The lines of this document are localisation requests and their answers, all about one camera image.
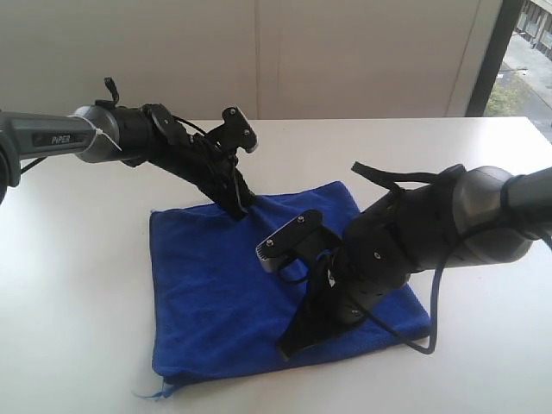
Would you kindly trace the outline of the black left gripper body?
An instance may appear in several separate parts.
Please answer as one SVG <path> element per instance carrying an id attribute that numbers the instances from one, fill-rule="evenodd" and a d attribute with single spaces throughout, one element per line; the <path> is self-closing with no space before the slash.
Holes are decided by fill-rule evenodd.
<path id="1" fill-rule="evenodd" d="M 223 153 L 199 134 L 183 133 L 173 144 L 160 145 L 148 162 L 195 185 L 220 209 L 223 189 L 230 174 L 240 172 L 235 154 Z"/>

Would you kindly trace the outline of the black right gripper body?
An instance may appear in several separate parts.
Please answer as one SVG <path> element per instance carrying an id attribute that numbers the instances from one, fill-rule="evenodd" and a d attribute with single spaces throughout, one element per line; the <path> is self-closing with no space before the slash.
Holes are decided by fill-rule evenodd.
<path id="1" fill-rule="evenodd" d="M 394 248 L 341 247 L 322 254 L 309 270 L 299 326 L 309 341 L 327 341 L 356 329 L 409 277 L 410 262 Z"/>

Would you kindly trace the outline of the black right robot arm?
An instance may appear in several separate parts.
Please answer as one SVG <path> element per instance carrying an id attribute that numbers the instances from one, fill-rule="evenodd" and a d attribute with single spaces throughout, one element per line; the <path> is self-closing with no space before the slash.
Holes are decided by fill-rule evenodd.
<path id="1" fill-rule="evenodd" d="M 461 165 L 439 173 L 354 171 L 386 189 L 337 234 L 319 210 L 293 218 L 264 244 L 277 268 L 307 269 L 306 291 L 279 338 L 284 357 L 374 321 L 374 307 L 412 274 L 432 271 L 430 305 L 438 306 L 450 267 L 510 263 L 534 241 L 551 241 L 551 171 L 511 174 Z"/>

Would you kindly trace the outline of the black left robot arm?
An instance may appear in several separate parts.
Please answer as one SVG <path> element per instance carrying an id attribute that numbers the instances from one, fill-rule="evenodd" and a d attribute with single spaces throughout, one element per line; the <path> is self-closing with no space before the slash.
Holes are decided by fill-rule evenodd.
<path id="1" fill-rule="evenodd" d="M 247 215 L 255 195 L 238 169 L 237 152 L 251 154 L 258 138 L 238 107 L 224 109 L 222 124 L 205 131 L 161 103 L 121 106 L 114 79 L 104 84 L 109 100 L 98 99 L 69 116 L 2 112 L 2 193 L 43 160 L 74 154 L 89 164 L 152 164 L 195 185 L 236 221 Z"/>

